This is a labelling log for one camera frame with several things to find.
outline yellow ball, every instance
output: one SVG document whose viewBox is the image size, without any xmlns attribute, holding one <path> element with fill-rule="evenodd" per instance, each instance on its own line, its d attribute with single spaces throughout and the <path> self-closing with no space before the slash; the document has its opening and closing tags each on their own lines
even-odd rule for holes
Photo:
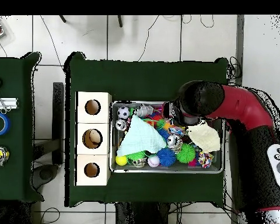
<svg viewBox="0 0 280 224">
<path fill-rule="evenodd" d="M 115 161 L 119 166 L 124 166 L 128 163 L 128 159 L 126 156 L 116 156 Z"/>
</svg>

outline colorful toy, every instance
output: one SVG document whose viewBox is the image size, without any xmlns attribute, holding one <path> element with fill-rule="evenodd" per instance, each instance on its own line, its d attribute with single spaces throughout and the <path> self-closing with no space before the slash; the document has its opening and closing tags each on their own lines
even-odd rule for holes
<svg viewBox="0 0 280 224">
<path fill-rule="evenodd" d="M 196 165 L 197 165 L 197 159 L 196 158 L 188 163 L 189 167 L 195 167 Z"/>
<path fill-rule="evenodd" d="M 178 154 L 183 145 L 183 140 L 180 139 L 180 136 L 173 134 L 167 138 L 167 145 L 169 149 L 175 152 L 175 154 Z"/>
<path fill-rule="evenodd" d="M 115 127 L 119 131 L 125 131 L 127 129 L 127 123 L 124 120 L 117 120 L 115 123 Z"/>
<path fill-rule="evenodd" d="M 136 108 L 136 110 L 135 110 L 135 114 L 139 118 L 144 118 L 145 116 L 151 115 L 152 113 L 153 113 L 153 107 L 152 106 L 141 105 L 138 108 Z"/>
<path fill-rule="evenodd" d="M 131 160 L 143 159 L 145 157 L 145 151 L 140 151 L 137 153 L 129 154 L 129 155 L 126 155 L 126 157 Z"/>
<path fill-rule="evenodd" d="M 176 135 L 179 135 L 181 137 L 184 135 L 184 130 L 179 128 L 179 127 L 174 127 L 174 128 L 170 127 L 168 130 L 171 134 L 176 134 Z"/>
<path fill-rule="evenodd" d="M 164 141 L 167 142 L 167 139 L 169 137 L 169 133 L 163 128 L 159 129 L 158 133 L 162 136 L 162 138 L 164 138 Z"/>
<path fill-rule="evenodd" d="M 155 127 L 155 122 L 154 121 L 144 120 L 144 122 L 150 124 L 152 127 Z"/>
<path fill-rule="evenodd" d="M 169 128 L 171 128 L 171 127 L 174 127 L 174 125 L 171 125 L 171 123 L 169 122 L 169 121 L 165 121 L 165 124 L 164 124 L 164 129 L 166 130 L 166 131 L 169 131 Z"/>
<path fill-rule="evenodd" d="M 132 163 L 137 168 L 142 168 L 145 166 L 146 158 L 133 160 Z"/>
<path fill-rule="evenodd" d="M 160 119 L 157 121 L 157 123 L 156 123 L 156 128 L 157 128 L 157 129 L 161 129 L 161 128 L 164 127 L 164 125 L 165 125 L 165 120 L 164 120 L 164 118 L 160 118 Z"/>
<path fill-rule="evenodd" d="M 128 159 L 126 156 L 116 156 L 115 161 L 119 166 L 124 166 L 128 163 Z"/>
<path fill-rule="evenodd" d="M 207 169 L 212 164 L 213 155 L 210 153 L 199 153 L 198 162 L 201 164 L 203 169 Z"/>
<path fill-rule="evenodd" d="M 130 114 L 130 111 L 128 107 L 120 107 L 117 111 L 117 115 L 119 118 L 122 118 L 123 120 L 126 120 Z"/>
<path fill-rule="evenodd" d="M 149 157 L 147 163 L 150 167 L 158 167 L 160 165 L 160 159 L 157 155 Z"/>
<path fill-rule="evenodd" d="M 161 166 L 164 167 L 170 167 L 176 161 L 175 153 L 169 148 L 161 149 L 157 156 L 160 159 Z"/>
<path fill-rule="evenodd" d="M 195 158 L 195 149 L 189 144 L 183 144 L 181 146 L 181 151 L 176 154 L 177 160 L 181 163 L 189 163 Z"/>
</svg>

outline white tile floor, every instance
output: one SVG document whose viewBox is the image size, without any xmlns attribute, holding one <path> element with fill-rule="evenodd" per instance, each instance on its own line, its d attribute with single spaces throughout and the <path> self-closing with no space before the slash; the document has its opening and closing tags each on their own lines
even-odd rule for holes
<svg viewBox="0 0 280 224">
<path fill-rule="evenodd" d="M 81 51 L 89 60 L 137 61 L 144 50 L 148 29 L 157 16 L 122 16 L 123 27 L 118 25 L 117 16 L 64 16 L 63 23 L 58 15 L 42 16 L 1 16 L 0 20 L 6 35 L 0 38 L 8 57 L 21 57 L 30 51 L 42 54 L 40 65 L 35 72 L 34 88 L 36 102 L 36 138 L 51 138 L 51 98 L 53 82 L 65 82 L 60 68 L 73 51 Z M 213 62 L 219 57 L 229 58 L 236 54 L 236 15 L 184 15 L 182 29 L 181 60 Z M 0 46 L 0 57 L 5 57 Z M 160 15 L 150 29 L 146 50 L 141 61 L 179 61 L 180 60 L 180 17 Z M 226 146 L 226 181 L 231 195 L 231 179 Z M 50 163 L 51 156 L 41 158 Z M 60 218 L 51 224 L 115 224 L 115 207 L 98 202 L 84 202 L 74 208 L 64 207 L 64 169 L 57 177 L 46 184 L 41 191 L 45 201 L 33 207 L 34 224 L 40 224 L 43 212 L 51 207 L 59 209 Z M 54 209 L 46 213 L 43 222 L 58 218 Z M 229 217 L 210 203 L 196 203 L 183 208 L 183 224 L 230 224 Z M 176 224 L 176 214 L 170 214 L 169 224 Z"/>
</svg>

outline green table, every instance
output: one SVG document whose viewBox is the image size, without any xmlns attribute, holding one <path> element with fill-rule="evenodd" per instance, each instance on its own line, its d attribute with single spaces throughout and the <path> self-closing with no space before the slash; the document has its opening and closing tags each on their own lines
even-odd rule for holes
<svg viewBox="0 0 280 224">
<path fill-rule="evenodd" d="M 113 100 L 169 101 L 181 85 L 193 80 L 227 84 L 226 59 L 215 62 L 89 61 L 79 52 L 65 63 L 66 201 L 215 202 L 223 206 L 224 172 L 219 174 L 113 173 L 107 186 L 74 186 L 75 92 L 108 92 Z"/>
<path fill-rule="evenodd" d="M 19 108 L 7 113 L 10 130 L 0 136 L 0 146 L 10 151 L 0 167 L 0 200 L 41 201 L 42 196 L 30 186 L 33 160 L 32 72 L 40 54 L 26 54 L 21 59 L 0 58 L 1 98 L 18 98 Z"/>
</svg>

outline table leg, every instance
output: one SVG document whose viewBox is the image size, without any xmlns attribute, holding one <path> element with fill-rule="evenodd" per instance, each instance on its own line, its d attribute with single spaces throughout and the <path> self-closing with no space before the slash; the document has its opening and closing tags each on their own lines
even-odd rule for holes
<svg viewBox="0 0 280 224">
<path fill-rule="evenodd" d="M 65 20 L 65 18 L 63 16 L 60 16 L 60 18 L 64 23 L 67 22 L 67 20 Z"/>
<path fill-rule="evenodd" d="M 123 24 L 122 24 L 123 21 L 121 20 L 121 15 L 118 15 L 117 17 L 118 17 L 119 26 L 123 27 Z"/>
</svg>

